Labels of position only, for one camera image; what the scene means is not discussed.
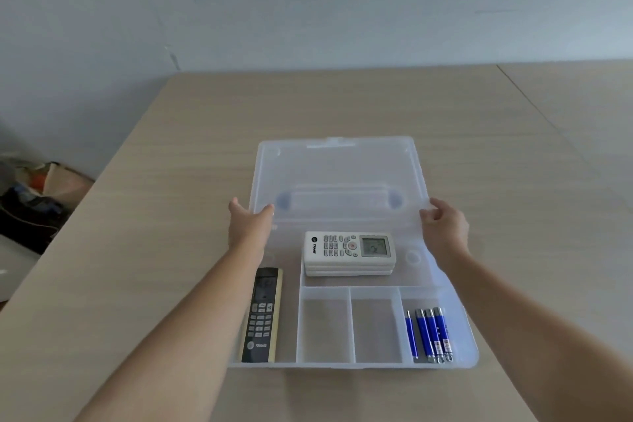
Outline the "white remote control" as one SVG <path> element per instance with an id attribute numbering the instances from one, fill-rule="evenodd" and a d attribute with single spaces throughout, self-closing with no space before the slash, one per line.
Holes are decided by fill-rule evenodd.
<path id="1" fill-rule="evenodd" d="M 304 263 L 305 270 L 307 272 L 314 273 L 324 273 L 324 272 L 335 272 L 335 273 L 360 273 L 360 272 L 371 272 L 371 273 L 391 273 L 395 264 L 385 264 L 385 265 L 369 265 L 369 264 L 308 264 Z"/>
<path id="2" fill-rule="evenodd" d="M 302 260 L 309 264 L 395 265 L 394 239 L 388 233 L 308 231 Z"/>

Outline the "person's right hand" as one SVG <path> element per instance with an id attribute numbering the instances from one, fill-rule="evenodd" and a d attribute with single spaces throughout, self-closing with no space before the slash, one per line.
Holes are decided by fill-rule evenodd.
<path id="1" fill-rule="evenodd" d="M 440 209 L 440 221 L 422 225 L 426 248 L 440 268 L 471 257 L 468 246 L 470 225 L 463 212 L 444 200 L 431 197 L 428 209 Z"/>

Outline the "blue battery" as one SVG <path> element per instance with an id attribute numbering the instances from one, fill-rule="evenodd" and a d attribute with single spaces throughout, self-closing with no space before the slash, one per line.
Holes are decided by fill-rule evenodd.
<path id="1" fill-rule="evenodd" d="M 439 338 L 433 310 L 423 309 L 423 314 L 425 316 L 425 322 L 427 325 L 427 330 L 429 332 L 429 338 L 431 341 L 435 359 L 439 364 L 443 364 L 446 362 L 446 359 L 444 356 L 444 349 Z"/>
<path id="2" fill-rule="evenodd" d="M 417 363 L 419 360 L 419 354 L 418 354 L 417 343 L 416 343 L 415 329 L 413 327 L 413 319 L 412 319 L 410 310 L 406 309 L 404 311 L 404 315 L 405 315 L 405 326 L 407 330 L 407 340 L 408 340 L 409 349 L 411 352 L 413 362 Z"/>
<path id="3" fill-rule="evenodd" d="M 434 352 L 434 347 L 429 335 L 429 329 L 423 310 L 416 309 L 415 317 L 426 360 L 428 363 L 435 364 L 437 363 L 437 357 Z"/>
<path id="4" fill-rule="evenodd" d="M 434 320 L 436 323 L 439 341 L 442 346 L 444 360 L 447 362 L 453 362 L 454 351 L 453 351 L 451 339 L 449 337 L 449 332 L 447 330 L 447 323 L 446 323 L 444 311 L 442 310 L 441 307 L 434 307 L 432 309 L 432 312 L 433 312 Z"/>

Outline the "clear plastic organizer box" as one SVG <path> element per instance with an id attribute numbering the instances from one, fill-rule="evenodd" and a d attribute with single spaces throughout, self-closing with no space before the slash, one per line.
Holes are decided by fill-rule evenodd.
<path id="1" fill-rule="evenodd" d="M 242 335 L 231 368 L 470 369 L 480 351 L 462 303 L 422 239 L 421 222 L 394 237 L 397 261 L 388 276 L 306 276 L 301 260 L 307 231 L 282 233 L 273 223 L 262 267 L 283 271 L 281 313 L 273 363 L 239 362 Z M 441 307 L 454 361 L 423 361 L 416 309 Z M 413 319 L 419 354 L 413 362 L 404 311 Z"/>

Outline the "black and beige remote control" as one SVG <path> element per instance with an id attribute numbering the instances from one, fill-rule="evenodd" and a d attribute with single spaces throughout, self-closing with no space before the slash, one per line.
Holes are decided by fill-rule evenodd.
<path id="1" fill-rule="evenodd" d="M 246 314 L 239 362 L 275 362 L 281 313 L 283 271 L 278 267 L 257 269 Z"/>

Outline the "person's left hand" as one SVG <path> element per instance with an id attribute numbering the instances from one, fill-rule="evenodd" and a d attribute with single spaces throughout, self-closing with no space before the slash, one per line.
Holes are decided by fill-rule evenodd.
<path id="1" fill-rule="evenodd" d="M 228 205 L 230 224 L 228 227 L 228 247 L 235 249 L 247 247 L 264 251 L 270 237 L 272 225 L 262 224 L 260 212 L 252 212 L 242 207 L 237 197 Z"/>

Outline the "person's left forearm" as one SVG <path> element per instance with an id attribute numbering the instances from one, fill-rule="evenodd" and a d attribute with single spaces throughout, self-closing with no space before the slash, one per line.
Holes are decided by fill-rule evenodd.
<path id="1" fill-rule="evenodd" d="M 234 244 L 74 422 L 209 422 L 264 248 L 254 240 Z"/>

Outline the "black bag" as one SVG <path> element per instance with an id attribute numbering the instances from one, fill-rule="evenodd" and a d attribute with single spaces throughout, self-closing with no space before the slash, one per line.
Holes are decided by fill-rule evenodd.
<path id="1" fill-rule="evenodd" d="M 0 195 L 0 234 L 39 256 L 69 217 L 59 202 L 17 183 Z"/>

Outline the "clear plastic box lid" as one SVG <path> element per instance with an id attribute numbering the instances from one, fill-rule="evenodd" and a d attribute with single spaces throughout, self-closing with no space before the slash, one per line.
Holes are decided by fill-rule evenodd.
<path id="1" fill-rule="evenodd" d="M 282 233 L 418 234 L 429 193 L 413 138 L 285 139 L 258 146 L 249 208 L 275 207 Z"/>

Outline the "white appliance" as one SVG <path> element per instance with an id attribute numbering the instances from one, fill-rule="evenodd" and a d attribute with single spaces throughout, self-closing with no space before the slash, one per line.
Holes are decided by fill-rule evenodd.
<path id="1" fill-rule="evenodd" d="M 0 303 L 12 297 L 40 257 L 0 234 Z"/>

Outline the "person's right forearm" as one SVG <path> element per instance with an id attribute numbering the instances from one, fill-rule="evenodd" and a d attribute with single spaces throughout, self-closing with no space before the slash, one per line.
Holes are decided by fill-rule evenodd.
<path id="1" fill-rule="evenodd" d="M 633 366 L 478 263 L 433 252 L 538 422 L 633 422 Z"/>

